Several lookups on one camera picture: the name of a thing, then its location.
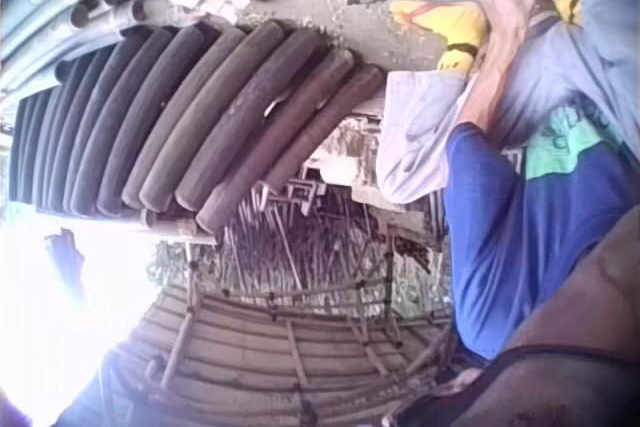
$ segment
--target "dark brown surface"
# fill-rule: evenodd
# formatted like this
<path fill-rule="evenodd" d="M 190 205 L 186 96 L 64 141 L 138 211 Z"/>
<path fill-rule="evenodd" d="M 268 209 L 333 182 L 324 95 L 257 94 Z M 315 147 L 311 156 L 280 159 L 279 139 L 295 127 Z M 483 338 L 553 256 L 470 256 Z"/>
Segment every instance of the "dark brown surface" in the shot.
<path fill-rule="evenodd" d="M 73 143 L 73 151 L 71 152 L 69 166 L 67 168 L 63 202 L 64 211 L 67 213 L 71 213 L 71 196 L 73 194 L 73 187 L 76 184 L 78 169 L 80 168 L 82 156 L 87 148 L 89 138 L 98 121 L 98 117 L 111 91 L 120 79 L 120 76 L 150 35 L 151 31 L 148 29 L 137 29 L 133 35 L 120 42 L 113 51 L 113 54 L 111 54 L 111 57 L 109 57 L 109 61 L 104 66 L 104 70 L 102 74 L 100 74 L 100 78 L 93 88 L 93 92 L 91 92 L 91 97 L 85 108 L 80 126 L 78 127 L 78 133 Z"/>
<path fill-rule="evenodd" d="M 335 129 L 353 108 L 371 97 L 384 81 L 375 66 L 357 70 L 338 93 L 300 131 L 264 178 L 273 192 L 280 192 L 322 141 Z"/>
<path fill-rule="evenodd" d="M 117 216 L 122 211 L 122 190 L 136 157 L 163 106 L 208 47 L 203 45 L 204 40 L 204 35 L 196 27 L 181 29 L 142 83 L 120 127 L 104 170 L 96 202 L 103 214 Z"/>
<path fill-rule="evenodd" d="M 138 210 L 144 208 L 140 200 L 140 191 L 171 132 L 204 84 L 245 37 L 246 35 L 238 29 L 229 29 L 224 32 L 180 84 L 162 111 L 129 174 L 129 179 L 122 191 L 122 200 L 127 205 Z"/>
<path fill-rule="evenodd" d="M 265 124 L 259 139 L 214 189 L 198 220 L 205 230 L 222 228 L 251 187 L 267 172 L 278 155 L 295 137 L 315 110 L 338 88 L 351 70 L 353 55 L 333 50 Z"/>
<path fill-rule="evenodd" d="M 275 22 L 260 25 L 204 85 L 171 132 L 140 191 L 140 200 L 147 208 L 155 212 L 168 208 L 175 189 L 213 126 L 283 37 Z"/>
<path fill-rule="evenodd" d="M 200 210 L 244 142 L 264 119 L 265 110 L 320 48 L 311 29 L 296 30 L 260 67 L 211 131 L 176 190 L 184 208 Z"/>
<path fill-rule="evenodd" d="M 172 37 L 166 30 L 155 30 L 129 63 L 109 95 L 80 162 L 70 202 L 71 212 L 74 214 L 91 215 L 94 212 L 102 175 L 122 122 L 144 79 Z"/>

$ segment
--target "bright sky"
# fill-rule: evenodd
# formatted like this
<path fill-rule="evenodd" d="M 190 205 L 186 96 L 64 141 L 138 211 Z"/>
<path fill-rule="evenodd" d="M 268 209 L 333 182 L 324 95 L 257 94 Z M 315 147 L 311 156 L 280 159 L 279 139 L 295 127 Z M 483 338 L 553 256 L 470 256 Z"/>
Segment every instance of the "bright sky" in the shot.
<path fill-rule="evenodd" d="M 78 306 L 44 248 L 46 235 L 60 233 L 57 221 L 10 208 L 0 230 L 0 385 L 35 427 L 48 427 L 154 301 L 145 267 L 155 248 L 112 224 L 73 227 L 85 257 L 86 302 Z"/>

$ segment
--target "black rubber hose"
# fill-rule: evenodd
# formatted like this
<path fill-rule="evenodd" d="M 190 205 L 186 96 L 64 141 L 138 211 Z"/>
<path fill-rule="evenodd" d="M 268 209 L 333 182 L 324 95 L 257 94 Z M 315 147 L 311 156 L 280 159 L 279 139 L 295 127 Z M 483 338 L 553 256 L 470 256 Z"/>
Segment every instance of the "black rubber hose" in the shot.
<path fill-rule="evenodd" d="M 180 205 L 194 212 L 202 208 L 266 109 L 321 45 L 317 32 L 298 29 L 260 66 L 191 161 L 176 189 Z"/>
<path fill-rule="evenodd" d="M 189 72 L 184 82 L 171 97 L 145 141 L 122 191 L 122 200 L 129 207 L 137 210 L 144 208 L 144 204 L 140 200 L 140 191 L 173 128 L 202 90 L 204 84 L 245 37 L 245 34 L 238 29 L 229 29 L 224 32 Z"/>
<path fill-rule="evenodd" d="M 47 110 L 42 120 L 40 137 L 38 138 L 38 148 L 33 167 L 33 191 L 31 198 L 38 210 L 44 210 L 45 189 L 44 189 L 44 166 L 47 162 L 47 147 L 49 146 L 49 136 L 51 135 L 51 124 L 56 114 L 56 106 L 62 92 L 62 85 L 55 87 L 49 96 Z"/>
<path fill-rule="evenodd" d="M 27 138 L 29 137 L 29 129 L 31 128 L 31 122 L 33 120 L 34 114 L 36 112 L 36 104 L 38 102 L 38 94 L 33 94 L 27 98 L 27 103 L 25 105 L 24 117 L 22 119 L 22 125 L 20 126 L 20 144 L 18 146 L 18 190 L 16 192 L 16 200 L 18 202 L 22 202 L 22 193 L 23 193 L 23 185 L 22 185 L 22 173 L 24 172 L 24 153 L 27 148 Z"/>
<path fill-rule="evenodd" d="M 18 176 L 20 175 L 20 138 L 24 126 L 24 116 L 27 112 L 27 99 L 18 104 L 16 123 L 13 127 L 13 141 L 11 142 L 11 159 L 9 160 L 9 200 L 18 200 Z"/>
<path fill-rule="evenodd" d="M 64 212 L 64 184 L 67 179 L 67 170 L 69 168 L 69 158 L 73 150 L 73 144 L 78 134 L 78 127 L 82 121 L 84 111 L 88 105 L 91 92 L 98 82 L 98 78 L 104 70 L 113 47 L 107 47 L 99 50 L 93 56 L 91 63 L 87 67 L 87 71 L 82 77 L 82 81 L 78 86 L 67 120 L 64 123 L 60 140 L 56 149 L 53 161 L 53 170 L 51 172 L 51 180 L 49 181 L 49 201 L 48 205 L 55 212 Z"/>
<path fill-rule="evenodd" d="M 80 162 L 70 203 L 74 214 L 88 216 L 96 213 L 95 204 L 102 175 L 118 131 L 140 86 L 172 37 L 167 30 L 155 30 L 109 95 Z"/>
<path fill-rule="evenodd" d="M 109 57 L 109 61 L 104 66 L 104 70 L 102 74 L 100 74 L 100 78 L 93 88 L 93 92 L 91 92 L 91 97 L 82 115 L 82 121 L 80 122 L 78 133 L 73 143 L 73 150 L 71 151 L 69 165 L 67 167 L 67 178 L 64 183 L 63 208 L 64 211 L 69 214 L 71 213 L 71 195 L 73 194 L 73 187 L 76 185 L 80 162 L 82 161 L 82 156 L 87 148 L 89 138 L 98 121 L 98 117 L 122 73 L 150 35 L 151 30 L 149 29 L 136 29 L 130 37 L 120 42 L 114 49 L 111 57 Z"/>
<path fill-rule="evenodd" d="M 29 131 L 26 136 L 24 150 L 22 151 L 20 181 L 18 183 L 18 200 L 24 204 L 33 204 L 33 172 L 35 168 L 36 153 L 38 151 L 38 141 L 40 140 L 40 130 L 42 122 L 49 106 L 51 90 L 45 90 L 37 94 L 37 100 L 33 106 L 33 117 Z"/>
<path fill-rule="evenodd" d="M 280 44 L 284 33 L 267 21 L 255 29 L 216 70 L 171 132 L 140 191 L 140 200 L 155 212 L 169 207 L 191 159 L 224 110 Z"/>
<path fill-rule="evenodd" d="M 202 32 L 194 26 L 181 29 L 142 83 L 122 122 L 102 176 L 96 206 L 103 214 L 118 216 L 122 212 L 122 191 L 136 157 L 163 106 L 204 52 L 204 40 Z"/>
<path fill-rule="evenodd" d="M 60 140 L 60 134 L 64 128 L 64 123 L 67 120 L 67 114 L 69 113 L 69 108 L 71 107 L 73 98 L 76 95 L 78 86 L 82 81 L 82 77 L 84 76 L 87 67 L 89 67 L 89 64 L 91 63 L 92 58 L 93 54 L 87 54 L 72 61 L 73 63 L 71 65 L 69 77 L 67 77 L 67 80 L 62 87 L 60 97 L 58 98 L 58 105 L 56 106 L 56 112 L 53 117 L 53 122 L 51 123 L 51 133 L 49 134 L 49 144 L 47 145 L 47 160 L 44 165 L 44 181 L 42 183 L 44 192 L 44 209 L 48 211 L 57 212 L 54 210 L 54 206 L 49 202 L 49 193 L 51 189 L 51 178 L 53 177 L 53 162 L 56 157 L 56 149 L 58 141 Z"/>

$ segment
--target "support beam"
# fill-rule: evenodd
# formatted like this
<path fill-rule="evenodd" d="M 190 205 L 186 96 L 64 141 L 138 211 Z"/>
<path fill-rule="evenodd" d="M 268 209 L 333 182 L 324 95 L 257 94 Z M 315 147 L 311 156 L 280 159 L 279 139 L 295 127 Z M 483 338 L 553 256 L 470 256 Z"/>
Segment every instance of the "support beam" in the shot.
<path fill-rule="evenodd" d="M 442 333 L 438 336 L 436 341 L 433 343 L 432 348 L 425 349 L 422 353 L 416 357 L 416 359 L 407 367 L 405 372 L 407 375 L 415 374 L 418 370 L 420 370 L 425 364 L 433 362 L 433 360 L 438 356 L 440 352 L 440 347 L 442 343 L 445 342 L 449 335 L 451 334 L 451 325 L 445 328 Z"/>
<path fill-rule="evenodd" d="M 383 377 L 387 377 L 389 375 L 389 371 L 380 360 L 380 357 L 378 357 L 378 355 L 371 348 L 371 346 L 368 343 L 364 342 L 364 339 L 362 338 L 362 334 L 360 333 L 360 330 L 358 330 L 358 327 L 356 327 L 353 324 L 351 317 L 347 317 L 347 324 L 349 324 L 349 327 L 351 327 L 353 336 L 356 338 L 358 343 L 362 345 L 362 347 L 364 348 L 364 351 L 367 354 L 367 357 L 369 357 L 369 361 L 371 362 L 371 364 L 373 364 L 373 366 L 378 370 L 378 372 L 380 372 L 380 375 L 382 375 Z"/>
<path fill-rule="evenodd" d="M 98 371 L 100 380 L 100 397 L 102 398 L 102 413 L 107 427 L 118 427 L 116 409 L 113 404 L 113 387 L 111 385 L 111 369 L 105 358 Z"/>
<path fill-rule="evenodd" d="M 298 374 L 298 381 L 302 387 L 309 385 L 309 379 L 304 371 L 302 365 L 302 359 L 300 358 L 300 352 L 298 351 L 298 344 L 296 343 L 295 333 L 293 332 L 293 324 L 290 320 L 287 320 L 287 335 L 289 337 L 289 347 L 291 348 L 291 356 L 293 357 L 293 363 L 296 367 L 296 373 Z"/>
<path fill-rule="evenodd" d="M 198 287 L 198 264 L 197 262 L 189 262 L 189 284 L 187 288 L 187 313 L 180 326 L 178 337 L 171 350 L 167 367 L 162 374 L 162 380 L 160 381 L 160 388 L 163 390 L 169 390 L 171 381 L 178 369 L 178 364 L 182 360 L 184 351 L 187 349 L 187 344 L 191 339 L 193 333 L 193 327 L 196 323 L 197 313 L 200 310 L 200 292 Z"/>

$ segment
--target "bundle of rods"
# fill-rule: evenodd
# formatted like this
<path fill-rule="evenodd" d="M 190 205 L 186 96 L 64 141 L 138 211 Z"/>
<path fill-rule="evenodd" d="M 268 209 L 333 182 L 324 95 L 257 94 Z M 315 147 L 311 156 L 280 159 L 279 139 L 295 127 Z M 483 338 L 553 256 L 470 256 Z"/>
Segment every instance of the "bundle of rods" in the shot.
<path fill-rule="evenodd" d="M 131 28 L 187 16 L 167 0 L 2 0 L 0 109 L 60 85 L 69 61 L 122 41 Z"/>
<path fill-rule="evenodd" d="M 219 233 L 259 181 L 280 192 L 384 74 L 267 21 L 138 28 L 20 102 L 10 200 L 96 218 L 177 203 Z"/>

